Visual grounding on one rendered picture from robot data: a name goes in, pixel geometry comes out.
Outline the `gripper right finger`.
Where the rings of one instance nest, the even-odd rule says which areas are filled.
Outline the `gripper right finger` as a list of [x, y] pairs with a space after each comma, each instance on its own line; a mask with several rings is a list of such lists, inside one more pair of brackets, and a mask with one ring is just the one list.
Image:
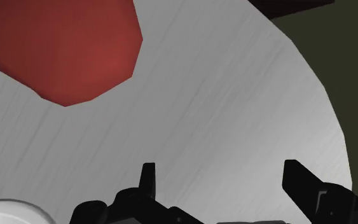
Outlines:
[[312, 224], [358, 224], [358, 196], [321, 181], [295, 159], [284, 162], [282, 188]]

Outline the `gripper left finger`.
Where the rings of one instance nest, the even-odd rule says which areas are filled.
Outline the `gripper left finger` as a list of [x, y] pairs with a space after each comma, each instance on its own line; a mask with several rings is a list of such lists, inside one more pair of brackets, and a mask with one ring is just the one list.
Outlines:
[[90, 200], [77, 205], [69, 224], [203, 224], [200, 220], [173, 206], [167, 208], [155, 200], [156, 166], [142, 165], [138, 187], [119, 191], [111, 205]]

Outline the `white round cup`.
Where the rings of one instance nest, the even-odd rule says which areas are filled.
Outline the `white round cup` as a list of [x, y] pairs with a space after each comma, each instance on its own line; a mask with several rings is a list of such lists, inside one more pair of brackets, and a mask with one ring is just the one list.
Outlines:
[[0, 199], [0, 224], [57, 224], [42, 208], [17, 199]]

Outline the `red apple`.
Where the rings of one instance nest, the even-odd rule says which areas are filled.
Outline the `red apple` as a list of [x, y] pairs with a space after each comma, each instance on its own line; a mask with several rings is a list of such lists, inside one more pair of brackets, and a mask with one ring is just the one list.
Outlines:
[[61, 106], [131, 78], [141, 45], [134, 0], [0, 0], [0, 72]]

